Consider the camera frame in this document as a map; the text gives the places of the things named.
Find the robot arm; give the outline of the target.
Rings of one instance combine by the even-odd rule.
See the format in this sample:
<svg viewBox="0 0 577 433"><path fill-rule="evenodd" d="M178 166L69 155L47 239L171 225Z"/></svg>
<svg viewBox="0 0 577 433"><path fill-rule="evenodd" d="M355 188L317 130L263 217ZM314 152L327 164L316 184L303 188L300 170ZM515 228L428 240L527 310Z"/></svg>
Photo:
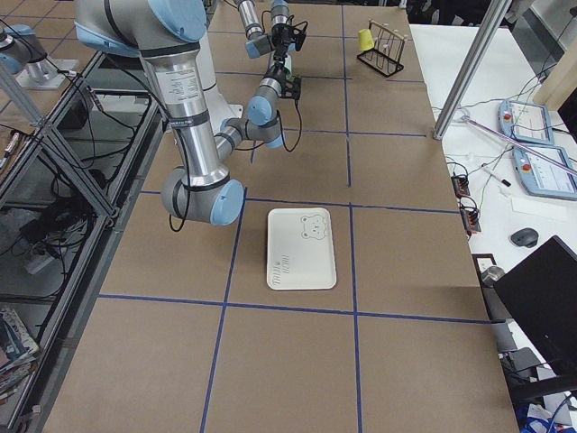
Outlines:
<svg viewBox="0 0 577 433"><path fill-rule="evenodd" d="M78 39L97 51L141 61L174 133L183 161L167 178L161 199L174 217L231 224L240 214L243 185L224 160L245 141L270 148L283 144L277 104L299 98L299 80L285 63L300 51L306 33L294 26L285 1L270 6L265 31L252 1L238 1L252 59L270 55L270 65L241 117L215 84L206 11L200 1L78 1Z"/></svg>
<svg viewBox="0 0 577 433"><path fill-rule="evenodd" d="M273 1L270 6L270 30L266 32L257 16L253 1L234 2L241 17L247 42L245 48L251 59L272 54L283 61L290 51L300 51L307 37L308 22L294 22L286 1Z"/></svg>

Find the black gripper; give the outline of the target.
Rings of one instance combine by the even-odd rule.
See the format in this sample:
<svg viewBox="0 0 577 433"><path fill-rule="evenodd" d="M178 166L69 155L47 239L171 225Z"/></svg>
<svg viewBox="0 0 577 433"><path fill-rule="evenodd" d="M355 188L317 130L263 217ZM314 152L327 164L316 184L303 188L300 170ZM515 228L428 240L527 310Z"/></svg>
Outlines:
<svg viewBox="0 0 577 433"><path fill-rule="evenodd" d="M274 58L286 58L288 52L301 51L307 37L308 21L296 25L277 23L271 29Z"/></svg>
<svg viewBox="0 0 577 433"><path fill-rule="evenodd" d="M279 83L278 98L299 100L301 96L301 77L291 73L278 72L275 79Z"/></svg>

